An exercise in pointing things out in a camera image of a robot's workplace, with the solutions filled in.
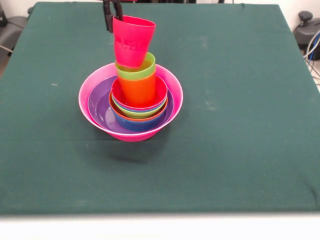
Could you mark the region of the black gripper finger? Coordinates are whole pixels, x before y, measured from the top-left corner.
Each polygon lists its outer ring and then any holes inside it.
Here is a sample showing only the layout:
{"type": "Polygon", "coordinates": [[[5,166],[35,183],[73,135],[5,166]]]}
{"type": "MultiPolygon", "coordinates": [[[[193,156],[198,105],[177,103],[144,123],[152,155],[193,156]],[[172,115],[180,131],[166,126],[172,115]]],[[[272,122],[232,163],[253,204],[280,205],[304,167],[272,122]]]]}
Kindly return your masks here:
{"type": "Polygon", "coordinates": [[[111,12],[110,3],[111,3],[110,0],[103,0],[102,8],[103,8],[106,29],[108,32],[113,33],[113,14],[111,12]]]}
{"type": "Polygon", "coordinates": [[[123,21],[123,9],[122,9],[122,5],[121,5],[121,1],[120,0],[112,0],[112,4],[115,10],[115,17],[120,20],[123,21]]]}

